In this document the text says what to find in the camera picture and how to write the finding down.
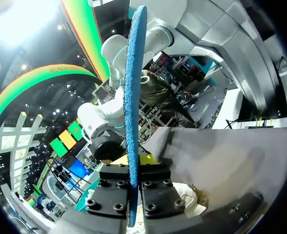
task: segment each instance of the bolt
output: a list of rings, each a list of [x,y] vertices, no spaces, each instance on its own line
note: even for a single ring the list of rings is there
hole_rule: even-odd
[[[114,210],[117,211],[117,212],[119,212],[119,213],[122,212],[122,211],[124,211],[124,209],[125,209],[125,207],[124,207],[123,204],[117,203],[117,204],[114,205]]]
[[[165,179],[163,180],[163,183],[166,187],[171,187],[172,186],[172,181],[170,179]]]
[[[145,181],[143,184],[146,188],[151,188],[153,186],[153,183],[151,181]]]
[[[126,185],[126,183],[122,180],[117,182],[117,187],[120,189],[125,188],[125,185]]]
[[[96,207],[96,201],[93,199],[88,199],[86,205],[89,209],[94,209]]]
[[[176,201],[174,202],[174,207],[175,207],[176,209],[182,209],[182,208],[185,209],[184,204],[185,204],[185,201],[184,201],[184,200],[178,199],[178,200],[176,200]]]
[[[100,179],[99,180],[99,186],[100,187],[107,187],[109,185],[109,183],[107,182],[106,179]]]
[[[156,208],[157,207],[153,203],[151,203],[151,204],[147,205],[147,207],[145,209],[146,209],[147,213],[150,214],[150,213],[155,212]]]

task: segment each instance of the person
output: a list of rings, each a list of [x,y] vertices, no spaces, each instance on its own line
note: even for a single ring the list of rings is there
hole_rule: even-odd
[[[187,110],[178,101],[171,86],[148,70],[142,70],[140,99],[149,106],[156,106],[165,116],[175,118],[186,128],[198,128]]]

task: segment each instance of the display screen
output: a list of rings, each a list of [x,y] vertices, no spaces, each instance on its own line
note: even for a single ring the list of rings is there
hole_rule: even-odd
[[[59,157],[63,157],[67,153],[67,149],[58,138],[51,141],[50,145]]]
[[[88,171],[84,165],[76,159],[73,165],[69,168],[69,170],[76,174],[76,176],[80,178],[84,178],[86,175],[90,175],[90,171]]]

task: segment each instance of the ceiling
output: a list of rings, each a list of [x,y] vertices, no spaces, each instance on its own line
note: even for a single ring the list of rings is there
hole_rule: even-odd
[[[11,3],[10,0],[0,2],[0,12],[5,11]],[[124,0],[114,0],[95,7],[103,41],[113,34],[128,35],[130,29],[128,8],[129,1]],[[63,28],[58,30],[58,25],[63,25]],[[21,46],[8,47],[0,41],[0,92],[25,72],[58,63],[83,66],[93,72],[60,9],[52,21]],[[77,118],[78,107],[86,101],[91,101],[93,89],[94,85],[87,81],[72,80],[66,83],[54,83],[37,89],[32,97],[16,104],[13,108],[14,111],[10,113],[5,126],[15,126],[20,112],[24,111],[27,114],[24,127],[31,126],[36,115],[42,114],[41,126],[47,129],[45,134],[36,136],[40,146],[30,149],[36,152],[36,156],[30,159],[33,164],[30,166],[27,179],[29,189],[25,194],[26,197],[33,191],[31,184],[36,183],[45,160],[50,157],[52,149],[49,143]],[[0,155],[0,157],[0,165],[4,164],[0,168],[0,184],[10,183],[8,161],[10,155]]]

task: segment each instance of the green panel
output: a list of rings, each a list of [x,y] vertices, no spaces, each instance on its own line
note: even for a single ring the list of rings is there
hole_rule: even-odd
[[[68,127],[69,132],[75,137],[75,139],[81,140],[83,136],[81,135],[81,127],[77,123],[77,121],[74,121],[69,127]]]
[[[35,189],[35,194],[36,194],[37,197],[39,196],[39,194],[42,194],[42,192],[40,191],[40,189],[39,189],[35,184],[33,184],[33,187],[34,187],[34,189]]]
[[[56,158],[57,154],[53,151],[52,154],[51,154],[51,157],[53,158]],[[49,165],[51,165],[53,163],[53,159],[49,159],[48,160],[49,162]],[[45,176],[47,175],[48,173],[48,169],[49,169],[49,166],[48,166],[48,163],[46,163],[45,167],[44,167],[44,170],[42,170],[41,174],[40,174],[40,177],[39,177],[39,180],[38,180],[38,183],[37,183],[37,188],[40,188],[43,181],[44,181],[44,178]]]
[[[31,199],[30,201],[27,202],[30,206],[33,206],[35,204],[35,201]]]
[[[59,157],[63,157],[67,153],[67,149],[58,138],[51,141],[50,145]]]

